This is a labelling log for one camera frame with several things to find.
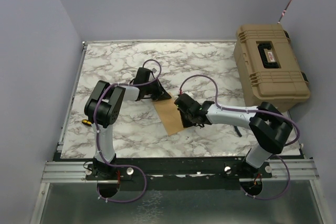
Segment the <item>brown paper envelope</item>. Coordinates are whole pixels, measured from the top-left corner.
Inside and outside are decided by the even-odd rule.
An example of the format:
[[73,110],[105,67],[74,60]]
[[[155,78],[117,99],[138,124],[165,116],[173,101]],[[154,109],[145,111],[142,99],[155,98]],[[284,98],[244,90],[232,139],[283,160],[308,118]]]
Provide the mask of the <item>brown paper envelope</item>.
[[154,108],[166,130],[168,136],[183,131],[185,128],[182,123],[180,112],[174,104],[174,97],[167,100],[154,101]]

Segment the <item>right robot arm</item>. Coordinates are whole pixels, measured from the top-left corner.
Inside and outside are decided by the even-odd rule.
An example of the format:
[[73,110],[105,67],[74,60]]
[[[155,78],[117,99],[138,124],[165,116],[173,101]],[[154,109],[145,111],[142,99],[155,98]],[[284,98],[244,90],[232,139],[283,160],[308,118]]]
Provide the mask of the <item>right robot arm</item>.
[[253,132],[257,144],[241,164],[241,171],[246,177],[254,177],[268,158],[282,152],[293,129],[293,124],[268,102],[246,108],[229,106],[222,109],[213,101],[200,104],[183,93],[174,104],[184,127],[227,124]]

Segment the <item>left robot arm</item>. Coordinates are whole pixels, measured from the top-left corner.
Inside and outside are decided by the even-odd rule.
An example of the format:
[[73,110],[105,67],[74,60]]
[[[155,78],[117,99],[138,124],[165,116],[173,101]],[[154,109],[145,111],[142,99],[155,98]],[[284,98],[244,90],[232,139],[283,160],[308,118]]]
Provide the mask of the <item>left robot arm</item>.
[[116,153],[113,147],[113,125],[124,101],[150,99],[164,101],[171,95],[161,85],[154,72],[140,67],[130,83],[110,84],[100,80],[94,87],[84,108],[84,113],[94,129],[96,153],[86,168],[87,180],[110,179],[119,174],[114,165]]

